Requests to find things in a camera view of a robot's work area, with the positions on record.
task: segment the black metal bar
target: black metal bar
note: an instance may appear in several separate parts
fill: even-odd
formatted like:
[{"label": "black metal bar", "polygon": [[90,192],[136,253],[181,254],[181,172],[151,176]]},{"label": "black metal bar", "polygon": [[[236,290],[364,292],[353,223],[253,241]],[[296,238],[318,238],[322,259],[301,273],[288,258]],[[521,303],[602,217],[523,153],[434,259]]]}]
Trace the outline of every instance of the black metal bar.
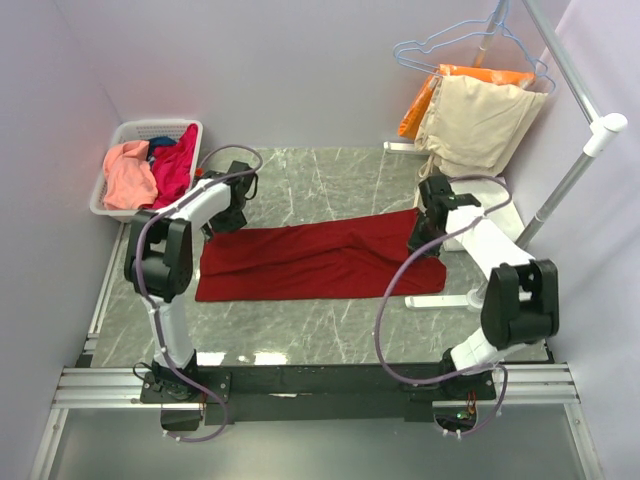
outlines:
[{"label": "black metal bar", "polygon": [[[442,363],[391,367],[410,378],[431,378],[443,373]],[[424,422],[433,421],[434,401],[466,400],[471,391],[478,400],[496,397],[490,372],[436,385],[413,386],[394,380],[378,364],[199,367],[198,378],[205,385],[216,387],[220,394],[227,394],[232,423],[364,418]],[[179,403],[171,396],[150,392],[154,392],[152,383],[143,389],[143,403],[158,403],[160,398],[162,403]],[[222,409],[208,399],[205,423],[215,425],[221,421]]]}]

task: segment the white wall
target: white wall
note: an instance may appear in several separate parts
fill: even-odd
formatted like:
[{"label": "white wall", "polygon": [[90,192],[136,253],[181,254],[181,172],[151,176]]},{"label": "white wall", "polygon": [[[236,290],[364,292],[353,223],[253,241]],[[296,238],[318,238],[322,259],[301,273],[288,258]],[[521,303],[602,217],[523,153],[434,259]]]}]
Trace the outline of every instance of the white wall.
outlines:
[{"label": "white wall", "polygon": [[0,478],[26,478],[116,225],[88,211],[118,121],[52,2],[0,16]]},{"label": "white wall", "polygon": [[[426,39],[462,20],[487,18],[497,5],[497,0],[55,1],[125,120],[195,116],[213,132],[205,146],[372,146],[393,139],[424,80],[424,74],[395,63],[393,46]],[[568,4],[542,2],[553,22]],[[521,2],[511,3],[509,24],[539,55],[543,43],[535,27]],[[475,37],[430,58],[469,64],[479,42]],[[488,65],[527,68],[511,40],[498,42]]]},{"label": "white wall", "polygon": [[[630,127],[585,174],[532,243],[559,268],[561,326],[552,343],[567,360],[609,479],[638,477],[640,440],[640,4],[573,0],[558,32],[602,113]],[[508,177],[526,219],[589,137],[566,84],[522,144]]]}]

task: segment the pink cloth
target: pink cloth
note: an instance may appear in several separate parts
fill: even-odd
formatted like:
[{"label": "pink cloth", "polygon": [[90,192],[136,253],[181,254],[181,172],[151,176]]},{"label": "pink cloth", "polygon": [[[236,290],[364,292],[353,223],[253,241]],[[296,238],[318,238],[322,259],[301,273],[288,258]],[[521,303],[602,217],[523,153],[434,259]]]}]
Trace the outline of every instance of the pink cloth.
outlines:
[{"label": "pink cloth", "polygon": [[153,151],[156,161],[151,171],[158,184],[158,198],[153,204],[154,209],[172,204],[189,188],[189,171],[197,139],[198,126],[191,124],[176,145],[156,147]]},{"label": "pink cloth", "polygon": [[136,140],[111,147],[102,169],[107,180],[107,210],[137,210],[153,204],[158,196],[156,180],[147,163],[149,142]]}]

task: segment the black motor joint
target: black motor joint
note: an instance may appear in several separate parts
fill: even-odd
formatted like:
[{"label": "black motor joint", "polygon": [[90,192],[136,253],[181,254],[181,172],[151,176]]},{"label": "black motor joint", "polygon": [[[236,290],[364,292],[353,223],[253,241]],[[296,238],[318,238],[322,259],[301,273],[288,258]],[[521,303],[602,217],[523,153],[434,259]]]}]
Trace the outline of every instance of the black motor joint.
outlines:
[{"label": "black motor joint", "polygon": [[[234,160],[226,173],[210,170],[201,179],[219,178],[233,173],[246,172],[251,170],[249,164]],[[231,203],[229,207],[215,215],[209,224],[202,227],[208,240],[213,238],[215,233],[231,233],[241,229],[247,224],[247,219],[242,213],[247,200],[252,200],[258,193],[258,174],[243,175],[232,178],[225,182],[231,190]]]},{"label": "black motor joint", "polygon": [[[418,185],[424,212],[418,213],[411,232],[408,247],[413,253],[420,247],[446,234],[449,212],[466,205],[480,206],[480,202],[470,193],[455,194],[449,180],[444,175],[432,175]],[[425,257],[440,255],[440,245],[423,253]]]}]

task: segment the marble surface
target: marble surface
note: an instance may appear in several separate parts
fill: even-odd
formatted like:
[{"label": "marble surface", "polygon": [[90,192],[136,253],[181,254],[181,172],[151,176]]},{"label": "marble surface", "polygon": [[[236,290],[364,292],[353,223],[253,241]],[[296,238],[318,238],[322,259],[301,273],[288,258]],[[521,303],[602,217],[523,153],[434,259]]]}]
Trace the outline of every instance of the marble surface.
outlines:
[{"label": "marble surface", "polygon": [[[250,227],[298,225],[410,208],[421,157],[381,148],[263,149],[260,190],[245,214]],[[209,168],[226,170],[242,151],[222,152]],[[151,327],[140,299],[124,280],[128,229],[120,242],[93,367],[125,367],[153,356]],[[194,279],[186,292],[189,332],[201,364],[318,364],[376,362],[371,336],[379,299],[196,303],[203,237],[194,239]],[[443,252],[443,293],[464,294],[481,283],[465,252]],[[385,311],[383,347],[392,362],[438,361],[445,349],[479,326],[465,309],[411,311],[404,297]],[[547,360],[543,345],[510,360]]]}]

